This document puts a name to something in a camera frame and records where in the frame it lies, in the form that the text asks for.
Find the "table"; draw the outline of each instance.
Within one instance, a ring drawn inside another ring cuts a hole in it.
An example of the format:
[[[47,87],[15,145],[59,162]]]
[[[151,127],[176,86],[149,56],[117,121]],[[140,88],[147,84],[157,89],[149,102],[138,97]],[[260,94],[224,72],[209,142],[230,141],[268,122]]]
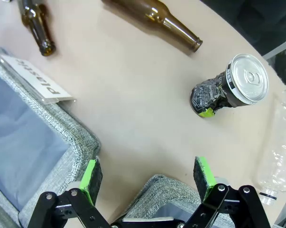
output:
[[[40,55],[21,24],[16,1],[0,1],[0,46],[29,60],[71,93],[70,112],[100,139],[103,181],[96,207],[113,221],[145,182],[161,173],[195,187],[194,157],[234,188],[253,184],[275,94],[285,86],[256,50],[198,0],[163,0],[203,41],[188,56],[102,1],[47,1],[57,53]],[[269,76],[266,99],[224,108],[203,119],[189,105],[199,82],[225,70],[238,53],[261,59]],[[274,223],[286,201],[265,207]]]

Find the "glass bottle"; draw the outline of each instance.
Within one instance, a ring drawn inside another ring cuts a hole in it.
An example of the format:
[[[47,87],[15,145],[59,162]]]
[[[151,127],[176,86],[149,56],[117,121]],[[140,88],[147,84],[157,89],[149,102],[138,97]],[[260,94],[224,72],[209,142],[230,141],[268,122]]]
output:
[[[116,4],[125,12],[138,19],[149,22],[149,25],[158,26],[174,35],[181,43],[193,52],[202,45],[201,41],[191,30],[175,18],[168,7],[158,0],[103,0],[106,3]]]
[[[272,127],[257,172],[262,203],[271,205],[286,191],[286,90],[275,108]]]
[[[47,8],[44,4],[32,0],[18,0],[23,24],[30,29],[43,56],[49,56],[56,50],[46,23]]]

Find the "silver can top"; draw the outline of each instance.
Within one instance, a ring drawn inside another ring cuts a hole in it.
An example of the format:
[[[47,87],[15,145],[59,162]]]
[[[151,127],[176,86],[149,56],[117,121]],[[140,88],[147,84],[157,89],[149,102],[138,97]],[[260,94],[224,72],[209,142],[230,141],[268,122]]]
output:
[[[268,92],[268,76],[261,62],[250,54],[238,54],[231,61],[230,74],[235,96],[246,104],[262,100]]]

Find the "metal screw head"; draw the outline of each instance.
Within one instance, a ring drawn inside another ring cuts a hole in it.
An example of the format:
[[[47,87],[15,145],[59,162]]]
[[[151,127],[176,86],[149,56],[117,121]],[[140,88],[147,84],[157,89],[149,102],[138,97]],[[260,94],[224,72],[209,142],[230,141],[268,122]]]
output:
[[[219,186],[218,186],[218,190],[219,190],[219,191],[225,191],[224,185],[219,185]]]
[[[243,192],[245,192],[245,193],[249,193],[249,192],[250,192],[250,189],[249,189],[249,188],[247,188],[247,187],[245,187],[245,188],[243,188]]]
[[[178,225],[177,225],[177,228],[183,228],[184,227],[184,223],[179,223]]]
[[[72,196],[76,196],[77,195],[77,190],[72,190],[71,195]]]
[[[46,199],[47,199],[47,200],[52,199],[52,195],[51,195],[51,194],[46,195]]]

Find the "can pull tab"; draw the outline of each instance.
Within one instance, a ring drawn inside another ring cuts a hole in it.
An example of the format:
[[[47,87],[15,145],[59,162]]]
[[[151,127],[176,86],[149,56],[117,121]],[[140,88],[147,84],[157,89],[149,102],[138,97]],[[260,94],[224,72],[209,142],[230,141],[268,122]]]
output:
[[[261,82],[261,76],[259,73],[252,73],[249,71],[245,72],[245,80],[246,82],[253,84],[253,85],[260,85]]]

